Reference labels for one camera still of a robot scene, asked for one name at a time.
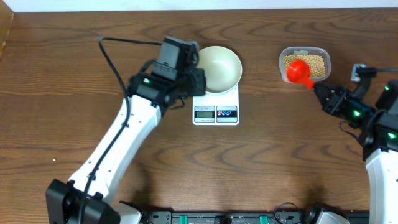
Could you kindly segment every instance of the circuit board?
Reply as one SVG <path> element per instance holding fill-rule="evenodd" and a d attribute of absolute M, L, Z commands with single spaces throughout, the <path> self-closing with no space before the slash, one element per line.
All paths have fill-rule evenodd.
<path fill-rule="evenodd" d="M 277 212 L 275 216 L 282 224 L 300 223 L 302 212 Z M 150 212 L 143 214 L 140 224 L 279 224 L 273 213 L 172 213 Z M 369 224 L 369 213 L 350 213 L 350 224 Z"/>

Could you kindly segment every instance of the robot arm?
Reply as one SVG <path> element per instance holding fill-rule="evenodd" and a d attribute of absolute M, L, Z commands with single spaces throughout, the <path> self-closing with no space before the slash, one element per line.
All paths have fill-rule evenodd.
<path fill-rule="evenodd" d="M 109 205 L 128 165 L 166 109 L 177 99 L 184 103 L 185 97 L 205 94 L 205 74 L 203 69 L 196 68 L 198 60 L 196 42 L 184 42 L 173 37 L 164 39 L 159 58 L 145 63 L 129 81 L 125 99 L 130 110 L 127 110 L 124 100 L 112 126 L 88 160 L 67 183 L 53 180 L 48 187 L 46 200 L 50 223 L 135 224 L 139 221 L 141 214 L 132 207 L 120 204 L 115 211 Z M 149 75 L 146 70 L 151 65 Z"/>
<path fill-rule="evenodd" d="M 398 223 L 398 80 L 388 83 L 373 108 L 362 99 L 377 71 L 357 68 L 361 81 L 353 92 L 324 83 L 315 84 L 314 91 L 323 111 L 360 128 L 356 140 L 369 174 L 370 224 L 391 224 Z"/>
<path fill-rule="evenodd" d="M 103 195 L 103 201 L 111 204 L 114 200 L 119 187 L 119 180 L 124 175 L 132 158 L 136 155 L 142 142 L 148 134 L 158 125 L 161 120 L 159 106 L 151 106 L 151 101 L 133 95 L 129 98 L 131 105 L 131 117 L 128 128 L 125 128 L 118 140 L 114 143 L 111 150 L 102 161 L 92 181 L 89 195 L 99 192 Z M 123 102 L 119 113 L 112 126 L 98 144 L 95 151 L 87 161 L 70 177 L 69 181 L 74 181 L 74 188 L 84 191 L 87 176 L 93 170 L 96 161 L 104 153 L 106 147 L 119 131 L 121 124 L 126 116 L 126 104 Z"/>
<path fill-rule="evenodd" d="M 398 223 L 398 152 L 374 151 L 366 159 L 371 186 L 371 224 Z"/>

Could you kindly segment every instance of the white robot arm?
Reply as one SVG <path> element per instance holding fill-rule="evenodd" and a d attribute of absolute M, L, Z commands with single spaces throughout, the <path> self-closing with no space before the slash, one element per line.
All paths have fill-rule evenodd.
<path fill-rule="evenodd" d="M 136 224 L 141 217 L 136 209 L 124 204 L 116 210 L 109 206 L 115 198 L 120 179 L 166 110 L 177 99 L 184 105 L 185 97 L 205 94 L 204 70 L 196 68 L 199 60 L 196 42 L 166 37 L 161 44 L 159 58 L 145 63 L 125 89 L 104 51 L 102 40 L 160 45 L 112 37 L 99 40 L 99 46 L 121 84 L 124 101 L 112 126 L 88 160 L 67 183 L 53 180 L 48 187 L 46 199 L 50 223 Z M 149 75 L 146 70 L 151 65 Z"/>
<path fill-rule="evenodd" d="M 371 188 L 370 224 L 398 223 L 398 152 L 374 151 L 366 159 Z"/>
<path fill-rule="evenodd" d="M 119 187 L 119 180 L 123 177 L 132 158 L 136 155 L 142 142 L 148 134 L 158 125 L 162 118 L 160 107 L 151 106 L 152 102 L 143 97 L 133 95 L 129 98 L 131 105 L 131 116 L 129 127 L 124 128 L 113 147 L 102 161 L 96 172 L 96 179 L 91 183 L 89 195 L 99 192 L 103 195 L 103 201 L 111 204 Z M 112 126 L 98 144 L 95 151 L 87 161 L 70 177 L 75 182 L 74 187 L 84 191 L 87 176 L 93 170 L 96 161 L 104 153 L 113 137 L 119 131 L 126 117 L 126 104 L 122 107 Z"/>

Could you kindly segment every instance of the wooden table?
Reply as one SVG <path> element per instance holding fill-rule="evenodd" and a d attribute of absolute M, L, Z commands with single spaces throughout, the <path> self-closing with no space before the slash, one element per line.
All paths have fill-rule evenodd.
<path fill-rule="evenodd" d="M 350 88 L 354 63 L 396 67 L 398 10 L 263 10 L 16 14 L 0 61 L 0 222 L 47 222 L 45 190 L 66 181 L 99 143 L 119 107 L 118 83 L 96 37 L 235 50 L 244 67 L 237 127 L 192 124 L 192 99 L 169 111 L 121 180 L 118 200 L 175 210 L 273 210 L 314 201 L 369 209 L 362 149 L 315 95 L 283 82 L 279 54 L 316 46 L 330 83 Z M 156 46 L 106 43 L 126 81 Z M 396 74 L 380 74 L 373 104 Z"/>

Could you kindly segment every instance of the white bowl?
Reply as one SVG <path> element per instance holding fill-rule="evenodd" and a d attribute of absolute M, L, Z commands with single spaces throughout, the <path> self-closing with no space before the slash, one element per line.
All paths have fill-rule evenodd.
<path fill-rule="evenodd" d="M 242 77 L 242 63 L 230 49 L 220 46 L 199 51 L 197 68 L 205 70 L 206 91 L 224 93 L 234 88 Z"/>

